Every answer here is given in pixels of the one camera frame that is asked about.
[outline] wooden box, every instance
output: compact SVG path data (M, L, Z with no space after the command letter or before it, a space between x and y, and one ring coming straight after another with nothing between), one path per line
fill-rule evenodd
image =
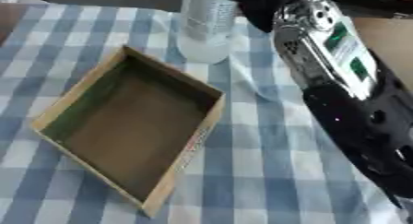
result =
M223 107L219 90L124 46L32 128L153 217Z

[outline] black glove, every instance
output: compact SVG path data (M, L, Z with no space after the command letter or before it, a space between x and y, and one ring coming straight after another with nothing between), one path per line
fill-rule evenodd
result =
M234 0L239 2L240 10L258 29L270 32L273 28L274 14L293 0Z

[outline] gingham tablecloth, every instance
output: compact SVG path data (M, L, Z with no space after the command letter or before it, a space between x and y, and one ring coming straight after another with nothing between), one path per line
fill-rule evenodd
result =
M1 223L401 223L314 121L267 35L238 18L228 60L187 63L175 43L177 17L135 8L29 9L0 48ZM29 128L124 43L227 94L205 148L152 220Z

